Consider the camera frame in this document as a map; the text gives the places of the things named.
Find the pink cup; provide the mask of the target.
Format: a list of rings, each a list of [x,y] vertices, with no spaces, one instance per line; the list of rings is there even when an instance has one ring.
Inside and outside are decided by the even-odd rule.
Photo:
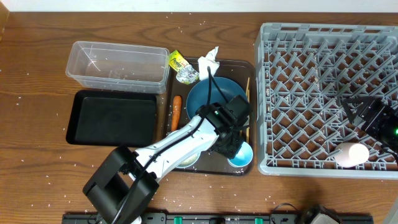
[[[365,163],[369,158],[369,149],[361,143],[344,142],[337,145],[334,158],[338,165],[344,168],[354,167]]]

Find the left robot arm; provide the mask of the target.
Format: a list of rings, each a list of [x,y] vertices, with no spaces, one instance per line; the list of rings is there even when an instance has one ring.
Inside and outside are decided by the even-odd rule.
[[[83,188],[83,193],[106,223],[138,220],[159,188],[159,182],[189,157],[216,151],[233,159],[244,143],[251,106],[241,95],[227,104],[208,103],[183,128],[163,140],[131,151],[114,149]]]

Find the light blue rice bowl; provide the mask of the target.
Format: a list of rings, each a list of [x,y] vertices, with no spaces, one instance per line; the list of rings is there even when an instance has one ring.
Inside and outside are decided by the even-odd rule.
[[[190,167],[190,166],[194,165],[194,163],[196,163],[196,161],[200,158],[200,155],[201,155],[201,153],[199,152],[197,154],[194,154],[194,155],[190,156],[188,159],[186,159],[183,162],[181,162],[177,166],[177,168],[178,169],[184,169],[184,168],[187,168],[187,167]]]

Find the blue cup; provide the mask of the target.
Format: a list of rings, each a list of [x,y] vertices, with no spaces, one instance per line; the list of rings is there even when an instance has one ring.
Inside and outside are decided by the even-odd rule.
[[[235,157],[227,161],[232,167],[244,167],[251,163],[253,157],[252,147],[247,142],[243,142]]]

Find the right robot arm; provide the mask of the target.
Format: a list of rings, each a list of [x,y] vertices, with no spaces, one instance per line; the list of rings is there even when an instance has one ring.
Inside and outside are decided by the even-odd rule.
[[[397,162],[397,110],[372,96],[346,98],[341,104],[349,122],[379,141]]]

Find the dark blue plate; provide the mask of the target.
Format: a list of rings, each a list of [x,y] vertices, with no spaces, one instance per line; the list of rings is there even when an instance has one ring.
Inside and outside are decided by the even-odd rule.
[[[244,90],[233,80],[224,77],[214,77],[214,79],[226,99],[222,97],[214,83],[212,83],[210,104],[220,103],[221,105],[225,105],[237,95],[241,95],[245,100],[248,100]],[[206,105],[208,99],[208,84],[208,80],[203,80],[198,82],[190,90],[186,102],[186,111],[189,119],[192,119],[195,116],[199,107]]]

